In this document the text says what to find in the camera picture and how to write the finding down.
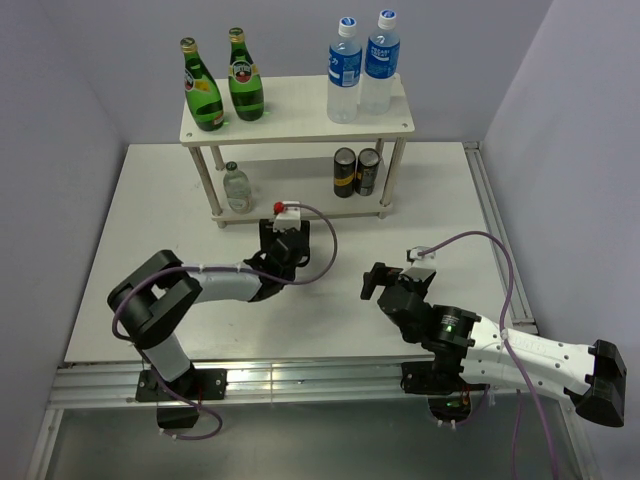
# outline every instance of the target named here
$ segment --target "green glass bottle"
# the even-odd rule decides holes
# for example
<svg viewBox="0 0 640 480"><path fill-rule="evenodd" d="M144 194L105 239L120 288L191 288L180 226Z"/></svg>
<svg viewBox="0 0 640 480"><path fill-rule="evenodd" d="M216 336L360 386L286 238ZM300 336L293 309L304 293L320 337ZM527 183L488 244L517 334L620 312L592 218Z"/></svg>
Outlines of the green glass bottle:
<svg viewBox="0 0 640 480"><path fill-rule="evenodd" d="M224 109L216 81L200 59L193 38L180 40L180 47L184 53L184 94L191 115L201 130L217 130L222 127Z"/></svg>
<svg viewBox="0 0 640 480"><path fill-rule="evenodd" d="M258 67L244 43L244 32L235 27L229 30L231 62L229 65L229 92L236 113L242 120L257 120L264 113L264 93Z"/></svg>

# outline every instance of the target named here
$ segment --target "lower shelf board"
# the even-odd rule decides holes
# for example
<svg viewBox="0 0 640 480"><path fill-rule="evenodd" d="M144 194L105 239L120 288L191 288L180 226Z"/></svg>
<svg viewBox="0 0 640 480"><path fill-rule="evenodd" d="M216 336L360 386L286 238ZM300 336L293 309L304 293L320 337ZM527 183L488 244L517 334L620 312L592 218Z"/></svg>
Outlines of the lower shelf board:
<svg viewBox="0 0 640 480"><path fill-rule="evenodd" d="M222 184L224 172L213 170L213 185L222 207L222 215L213 216L215 221L245 223L270 218L274 203L280 201L306 203L329 217L373 215L391 210L391 205L383 207L380 203L387 178L384 164L380 165L371 195L363 197L354 192L348 198L340 198L333 193L332 158L239 161L238 167L249 177L253 207L245 214L231 210ZM315 217L307 211L303 211L302 216Z"/></svg>

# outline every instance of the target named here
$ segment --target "gold bottle cap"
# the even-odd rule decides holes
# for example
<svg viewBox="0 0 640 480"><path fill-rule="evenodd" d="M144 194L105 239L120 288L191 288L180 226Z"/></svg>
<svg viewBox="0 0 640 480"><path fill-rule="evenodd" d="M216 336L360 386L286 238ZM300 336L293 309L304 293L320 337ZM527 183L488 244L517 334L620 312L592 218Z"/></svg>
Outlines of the gold bottle cap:
<svg viewBox="0 0 640 480"><path fill-rule="evenodd" d="M180 40L180 47L183 53L196 53L198 51L198 44L191 37L184 37Z"/></svg>
<svg viewBox="0 0 640 480"><path fill-rule="evenodd" d="M240 27L233 27L229 30L229 40L231 43L244 43L244 31Z"/></svg>

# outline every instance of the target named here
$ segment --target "shelf post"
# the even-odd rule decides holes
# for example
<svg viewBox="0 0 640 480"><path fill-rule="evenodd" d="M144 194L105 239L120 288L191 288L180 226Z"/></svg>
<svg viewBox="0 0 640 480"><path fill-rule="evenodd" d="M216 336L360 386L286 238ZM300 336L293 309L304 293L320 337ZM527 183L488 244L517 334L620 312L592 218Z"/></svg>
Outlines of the shelf post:
<svg viewBox="0 0 640 480"><path fill-rule="evenodd" d="M216 216L222 215L222 207L220 207L218 196L216 195L216 191L213 188L211 175L209 175L209 169L207 168L207 164L205 163L204 157L202 156L202 150L200 150L200 147L189 147L189 153L193 158L193 162L196 164L196 169L198 170L200 180L202 181L202 187L204 188L204 192L207 194L207 200L209 200L211 213ZM227 226L226 222L223 221L217 221L217 223L218 227L220 228L224 228Z"/></svg>
<svg viewBox="0 0 640 480"><path fill-rule="evenodd" d="M211 154L213 155L213 161L216 164L216 170L222 172L224 170L224 160L222 160L222 153L220 153L220 147L218 145L211 145Z"/></svg>
<svg viewBox="0 0 640 480"><path fill-rule="evenodd" d="M384 138L378 138L376 140L376 152L378 152L378 155L380 155L380 158L382 158L383 149L384 149Z"/></svg>
<svg viewBox="0 0 640 480"><path fill-rule="evenodd" d="M393 146L393 153L391 154L391 161L389 162L389 173L387 173L387 180L384 182L384 191L382 192L382 199L380 204L383 207L388 207L391 204L391 197L393 196L393 189L398 181L398 172L400 171L400 162L402 161L402 154L404 153L404 147L407 144L407 137L396 138L396 143ZM385 218L386 212L380 212L378 217Z"/></svg>

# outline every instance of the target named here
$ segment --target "can lid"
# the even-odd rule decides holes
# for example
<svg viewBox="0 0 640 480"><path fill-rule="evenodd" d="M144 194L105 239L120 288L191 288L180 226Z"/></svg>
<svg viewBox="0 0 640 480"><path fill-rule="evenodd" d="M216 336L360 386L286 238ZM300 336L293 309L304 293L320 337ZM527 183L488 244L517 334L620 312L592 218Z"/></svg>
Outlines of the can lid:
<svg viewBox="0 0 640 480"><path fill-rule="evenodd" d="M198 51L198 44L193 37L184 37L180 40L180 48L183 53L196 53Z"/></svg>
<svg viewBox="0 0 640 480"><path fill-rule="evenodd" d="M229 40L231 43L244 43L244 30L240 27L233 27L229 30Z"/></svg>
<svg viewBox="0 0 640 480"><path fill-rule="evenodd" d="M380 161L380 155L373 148L365 148L360 152L358 161L365 167L373 167Z"/></svg>
<svg viewBox="0 0 640 480"><path fill-rule="evenodd" d="M339 148L333 156L340 165L349 165L356 161L356 152L347 147Z"/></svg>
<svg viewBox="0 0 640 480"><path fill-rule="evenodd" d="M338 35L341 37L355 37L356 36L356 19L353 17L342 17L340 19L340 26L338 27Z"/></svg>
<svg viewBox="0 0 640 480"><path fill-rule="evenodd" d="M383 30L393 30L396 28L396 12L393 10L383 10L378 18L378 26Z"/></svg>

